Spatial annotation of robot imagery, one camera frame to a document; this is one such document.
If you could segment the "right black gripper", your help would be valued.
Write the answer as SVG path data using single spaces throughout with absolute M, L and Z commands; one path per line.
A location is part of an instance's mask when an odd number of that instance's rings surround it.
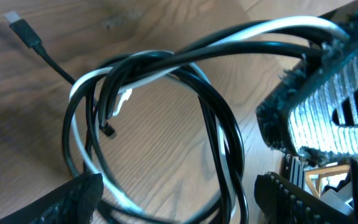
M 269 223 L 356 222 L 352 217 L 332 208 L 274 172 L 257 176 L 254 198 Z

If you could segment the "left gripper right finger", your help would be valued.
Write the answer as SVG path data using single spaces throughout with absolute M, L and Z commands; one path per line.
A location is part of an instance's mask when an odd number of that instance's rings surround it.
M 341 10 L 350 40 L 331 42 L 320 65 L 286 71 L 257 107 L 268 147 L 313 162 L 358 157 L 358 2 Z

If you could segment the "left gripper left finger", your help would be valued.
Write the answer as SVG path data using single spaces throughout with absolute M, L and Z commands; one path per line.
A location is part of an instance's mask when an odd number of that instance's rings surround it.
M 0 219 L 0 224 L 89 223 L 102 194 L 101 174 L 81 174 L 28 206 Z

